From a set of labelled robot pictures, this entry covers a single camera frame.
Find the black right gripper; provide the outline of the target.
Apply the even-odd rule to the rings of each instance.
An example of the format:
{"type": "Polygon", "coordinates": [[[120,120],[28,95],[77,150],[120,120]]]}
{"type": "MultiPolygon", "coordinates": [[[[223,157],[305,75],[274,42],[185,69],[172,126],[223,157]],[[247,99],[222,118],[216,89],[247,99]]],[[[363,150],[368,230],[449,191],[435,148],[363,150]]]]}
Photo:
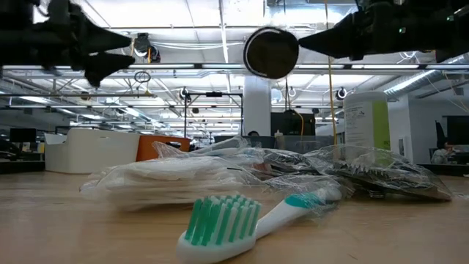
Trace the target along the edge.
{"type": "Polygon", "coordinates": [[[468,0],[357,1],[358,11],[299,46],[335,59],[405,51],[435,52],[435,60],[468,52],[468,0]]]}

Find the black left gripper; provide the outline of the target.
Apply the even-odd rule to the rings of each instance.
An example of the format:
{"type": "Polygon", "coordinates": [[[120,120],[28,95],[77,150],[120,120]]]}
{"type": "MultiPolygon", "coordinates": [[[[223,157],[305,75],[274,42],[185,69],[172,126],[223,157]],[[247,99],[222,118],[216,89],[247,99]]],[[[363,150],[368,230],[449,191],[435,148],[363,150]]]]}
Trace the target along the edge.
{"type": "Polygon", "coordinates": [[[52,41],[38,51],[40,64],[46,71],[55,71],[57,65],[69,64],[73,70],[83,70],[93,87],[135,62],[132,56],[122,54],[92,53],[125,48],[131,44],[129,37],[111,32],[89,20],[81,6],[67,0],[52,0],[47,7],[48,20],[40,29],[52,34],[52,41]]]}

